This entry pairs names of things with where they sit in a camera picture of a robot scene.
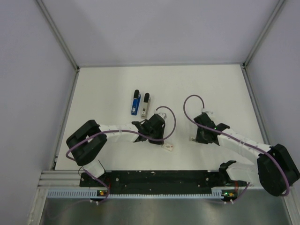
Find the grey black stapler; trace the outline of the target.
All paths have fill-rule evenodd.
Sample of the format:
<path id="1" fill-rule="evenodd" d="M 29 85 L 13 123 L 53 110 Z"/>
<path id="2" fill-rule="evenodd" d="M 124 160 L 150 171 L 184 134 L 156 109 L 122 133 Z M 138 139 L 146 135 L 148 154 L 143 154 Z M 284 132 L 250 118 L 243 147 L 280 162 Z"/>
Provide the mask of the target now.
<path id="1" fill-rule="evenodd" d="M 144 99 L 141 105 L 141 118 L 146 119 L 148 115 L 148 110 L 150 107 L 151 97 L 149 93 L 145 93 Z"/>

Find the blue black stapler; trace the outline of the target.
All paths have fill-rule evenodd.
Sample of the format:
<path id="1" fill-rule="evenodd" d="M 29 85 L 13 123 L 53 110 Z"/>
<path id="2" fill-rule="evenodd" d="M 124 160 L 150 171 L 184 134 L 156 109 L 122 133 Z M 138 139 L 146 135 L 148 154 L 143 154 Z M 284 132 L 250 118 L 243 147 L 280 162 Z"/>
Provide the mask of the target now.
<path id="1" fill-rule="evenodd" d="M 136 116 L 138 113 L 138 108 L 141 100 L 141 94 L 139 90 L 134 91 L 133 101 L 131 106 L 131 115 Z"/>

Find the staple box red logo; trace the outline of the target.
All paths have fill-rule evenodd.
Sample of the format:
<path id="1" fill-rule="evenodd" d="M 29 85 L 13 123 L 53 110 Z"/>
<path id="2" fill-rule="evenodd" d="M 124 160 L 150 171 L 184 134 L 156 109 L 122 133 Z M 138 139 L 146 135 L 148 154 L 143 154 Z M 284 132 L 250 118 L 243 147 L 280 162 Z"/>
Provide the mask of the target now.
<path id="1" fill-rule="evenodd" d="M 173 145 L 171 145 L 171 144 L 165 142 L 165 143 L 162 145 L 162 148 L 163 148 L 164 150 L 167 150 L 167 151 L 169 151 L 169 152 L 172 152 L 172 150 L 173 150 Z"/>

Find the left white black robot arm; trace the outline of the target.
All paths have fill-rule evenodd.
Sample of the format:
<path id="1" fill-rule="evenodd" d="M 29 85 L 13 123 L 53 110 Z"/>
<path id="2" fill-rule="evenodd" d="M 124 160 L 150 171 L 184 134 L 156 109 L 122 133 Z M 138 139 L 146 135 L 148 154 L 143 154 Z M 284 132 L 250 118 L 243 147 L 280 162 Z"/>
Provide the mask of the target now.
<path id="1" fill-rule="evenodd" d="M 106 182 L 106 174 L 97 157 L 105 144 L 144 141 L 163 144 L 164 129 L 164 113 L 121 126 L 99 125 L 95 120 L 89 120 L 66 140 L 66 144 L 77 165 L 91 174 L 91 182 L 101 186 Z"/>

